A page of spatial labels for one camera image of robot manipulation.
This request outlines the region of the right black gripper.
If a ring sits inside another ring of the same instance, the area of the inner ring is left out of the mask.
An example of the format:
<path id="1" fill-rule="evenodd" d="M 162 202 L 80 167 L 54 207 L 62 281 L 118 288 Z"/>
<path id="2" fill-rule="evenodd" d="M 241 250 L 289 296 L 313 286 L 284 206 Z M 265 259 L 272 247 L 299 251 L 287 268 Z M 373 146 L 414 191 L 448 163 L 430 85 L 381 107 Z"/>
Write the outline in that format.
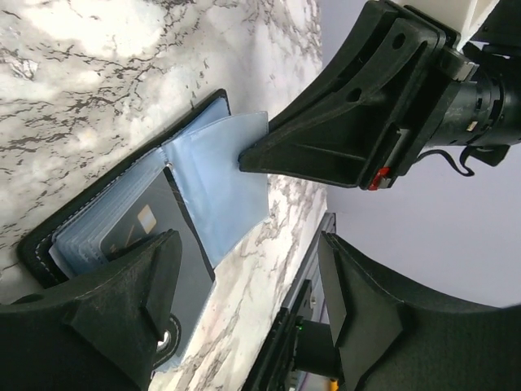
<path id="1" fill-rule="evenodd" d="M 520 142 L 520 3 L 401 1 L 444 31 L 444 48 L 414 98 L 419 122 L 402 121 L 368 190 L 391 187 L 409 168 L 442 156 L 458 174 L 472 157 L 499 165 Z"/>

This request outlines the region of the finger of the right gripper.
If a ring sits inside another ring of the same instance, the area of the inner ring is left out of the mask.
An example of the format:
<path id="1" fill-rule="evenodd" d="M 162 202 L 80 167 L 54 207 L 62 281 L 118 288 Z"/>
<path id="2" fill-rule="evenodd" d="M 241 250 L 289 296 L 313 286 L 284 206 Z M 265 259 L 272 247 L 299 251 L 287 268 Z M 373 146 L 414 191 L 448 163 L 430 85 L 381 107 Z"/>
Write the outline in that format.
<path id="1" fill-rule="evenodd" d="M 444 45 L 440 29 L 404 15 L 366 15 L 334 58 L 242 152 L 243 172 L 367 188 L 392 150 Z"/>
<path id="2" fill-rule="evenodd" d="M 401 7 L 368 1 L 319 76 L 269 125 L 272 141 L 380 141 L 401 95 Z"/>

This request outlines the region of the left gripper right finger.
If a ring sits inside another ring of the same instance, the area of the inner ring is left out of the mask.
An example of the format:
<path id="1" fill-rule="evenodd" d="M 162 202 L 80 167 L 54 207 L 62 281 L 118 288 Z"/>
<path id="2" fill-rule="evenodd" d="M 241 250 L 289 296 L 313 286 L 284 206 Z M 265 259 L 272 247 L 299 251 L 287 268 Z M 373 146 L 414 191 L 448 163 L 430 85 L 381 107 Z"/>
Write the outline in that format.
<path id="1" fill-rule="evenodd" d="M 517 390 L 520 308 L 438 292 L 333 233 L 318 258 L 343 390 Z"/>

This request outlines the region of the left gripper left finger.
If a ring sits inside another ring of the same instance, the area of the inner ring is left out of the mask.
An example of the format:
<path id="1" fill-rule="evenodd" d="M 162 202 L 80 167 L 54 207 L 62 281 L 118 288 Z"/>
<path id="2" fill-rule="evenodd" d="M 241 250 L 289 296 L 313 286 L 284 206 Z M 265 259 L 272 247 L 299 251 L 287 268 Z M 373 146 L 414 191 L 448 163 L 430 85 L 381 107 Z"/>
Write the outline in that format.
<path id="1" fill-rule="evenodd" d="M 172 297 L 160 239 L 1 307 L 3 390 L 146 390 Z"/>

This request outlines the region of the black leather card holder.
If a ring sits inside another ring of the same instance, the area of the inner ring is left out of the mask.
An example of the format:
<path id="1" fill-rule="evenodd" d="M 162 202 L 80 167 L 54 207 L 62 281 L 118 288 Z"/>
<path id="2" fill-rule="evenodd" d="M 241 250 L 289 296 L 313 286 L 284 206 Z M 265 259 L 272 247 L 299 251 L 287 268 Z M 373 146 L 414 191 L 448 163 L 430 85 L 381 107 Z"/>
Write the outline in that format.
<path id="1" fill-rule="evenodd" d="M 269 214 L 268 179 L 239 154 L 268 132 L 266 112 L 234 115 L 218 90 L 30 231 L 18 258 L 45 286 L 89 273 L 169 230 L 182 257 L 169 338 L 155 369 L 180 365 L 215 285 L 215 270 Z"/>

